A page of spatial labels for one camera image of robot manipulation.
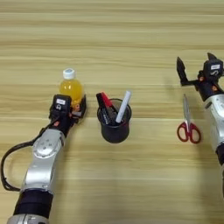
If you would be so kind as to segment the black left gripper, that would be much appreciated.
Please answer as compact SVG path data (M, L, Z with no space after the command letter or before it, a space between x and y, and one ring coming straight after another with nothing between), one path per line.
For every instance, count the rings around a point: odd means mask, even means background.
M69 130L84 117L87 109L87 97L83 96L80 103L75 106L72 113L51 113L50 129L59 130L66 137Z

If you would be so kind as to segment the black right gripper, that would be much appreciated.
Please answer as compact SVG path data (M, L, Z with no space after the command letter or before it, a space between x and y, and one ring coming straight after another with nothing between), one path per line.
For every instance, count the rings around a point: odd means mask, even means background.
M207 57L209 60L217 60L216 56L210 52L207 53ZM224 90L222 90L218 84L218 76L211 76L210 78L207 78L203 73L200 73L197 80L188 80L186 77L184 62L180 57L177 57L176 68L180 79L180 84L182 86L195 87L198 85L198 91L203 102L211 96L224 94Z

